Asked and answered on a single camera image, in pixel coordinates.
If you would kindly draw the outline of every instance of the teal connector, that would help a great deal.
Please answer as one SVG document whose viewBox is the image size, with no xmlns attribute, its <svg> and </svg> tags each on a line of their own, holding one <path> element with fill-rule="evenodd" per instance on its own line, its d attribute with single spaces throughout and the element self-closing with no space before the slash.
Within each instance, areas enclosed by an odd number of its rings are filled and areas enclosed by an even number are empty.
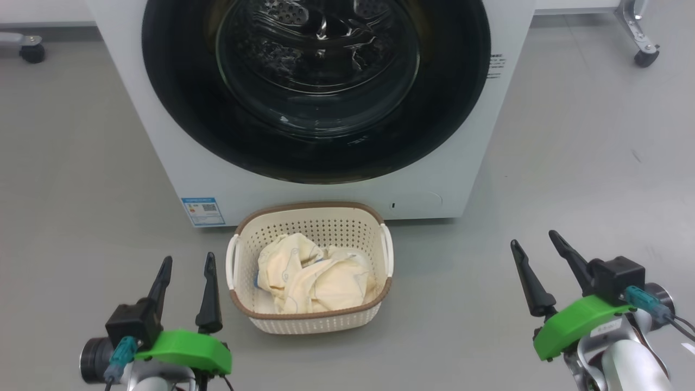
<svg viewBox="0 0 695 391">
<path fill-rule="evenodd" d="M 109 383 L 117 383 L 123 376 L 126 365 L 135 358 L 137 350 L 138 341 L 134 337 L 123 337 L 108 360 L 104 379 Z"/>
<path fill-rule="evenodd" d="M 633 307 L 647 311 L 659 324 L 665 324 L 669 319 L 673 319 L 671 310 L 661 304 L 658 298 L 634 285 L 625 289 L 625 301 Z"/>
</svg>

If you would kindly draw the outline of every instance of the metal stand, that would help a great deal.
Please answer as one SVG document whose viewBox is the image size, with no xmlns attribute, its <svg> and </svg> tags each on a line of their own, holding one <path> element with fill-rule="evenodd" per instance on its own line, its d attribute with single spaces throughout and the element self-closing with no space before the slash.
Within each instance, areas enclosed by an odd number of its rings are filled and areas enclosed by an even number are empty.
<svg viewBox="0 0 695 391">
<path fill-rule="evenodd" d="M 648 2 L 649 0 L 620 0 L 618 8 L 614 8 L 613 6 L 540 8 L 536 10 L 535 15 L 613 13 L 639 48 L 639 51 L 635 55 L 635 63 L 642 68 L 646 68 L 652 65 L 654 60 L 659 56 L 659 45 L 654 45 L 639 26 L 639 21 L 642 20 L 642 15 L 644 14 Z"/>
<path fill-rule="evenodd" d="M 19 55 L 27 63 L 38 64 L 46 58 L 46 50 L 38 35 L 0 33 L 0 47 L 19 47 Z"/>
<path fill-rule="evenodd" d="M 642 68 L 652 65 L 659 56 L 659 45 L 654 45 L 639 25 L 647 3 L 648 0 L 621 0 L 620 6 L 615 10 L 618 21 L 639 48 L 635 54 L 635 63 Z"/>
</svg>

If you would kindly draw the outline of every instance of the white wall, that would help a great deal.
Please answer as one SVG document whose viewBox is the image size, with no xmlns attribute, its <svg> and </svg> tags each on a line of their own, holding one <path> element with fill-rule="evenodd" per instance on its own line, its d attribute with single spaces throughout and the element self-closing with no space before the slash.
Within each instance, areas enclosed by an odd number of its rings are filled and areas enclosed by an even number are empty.
<svg viewBox="0 0 695 391">
<path fill-rule="evenodd" d="M 93 24 L 94 19 L 84 0 L 0 0 L 0 25 L 85 26 Z"/>
<path fill-rule="evenodd" d="M 620 0 L 536 0 L 537 10 L 573 10 L 578 8 L 616 8 Z"/>
</svg>

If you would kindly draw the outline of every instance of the green plastic part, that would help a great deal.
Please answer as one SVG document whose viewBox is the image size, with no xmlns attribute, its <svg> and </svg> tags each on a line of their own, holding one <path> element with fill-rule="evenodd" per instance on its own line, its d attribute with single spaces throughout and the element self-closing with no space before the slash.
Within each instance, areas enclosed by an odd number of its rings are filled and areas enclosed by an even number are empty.
<svg viewBox="0 0 695 391">
<path fill-rule="evenodd" d="M 553 315 L 533 340 L 541 360 L 556 358 L 562 351 L 593 329 L 630 310 L 629 305 L 614 307 L 598 296 L 581 298 Z"/>
<path fill-rule="evenodd" d="M 152 349 L 139 351 L 136 360 L 155 358 L 215 375 L 231 373 L 231 352 L 217 338 L 188 330 L 163 331 Z"/>
</svg>

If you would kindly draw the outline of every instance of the washing machine door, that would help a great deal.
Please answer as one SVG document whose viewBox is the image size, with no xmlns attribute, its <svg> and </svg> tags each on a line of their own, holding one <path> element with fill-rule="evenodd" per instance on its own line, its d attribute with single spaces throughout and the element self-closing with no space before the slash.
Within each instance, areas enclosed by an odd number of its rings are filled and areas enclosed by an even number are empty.
<svg viewBox="0 0 695 391">
<path fill-rule="evenodd" d="M 178 124 L 228 162 L 334 184 L 391 173 L 465 121 L 482 0 L 148 0 L 142 52 Z"/>
</svg>

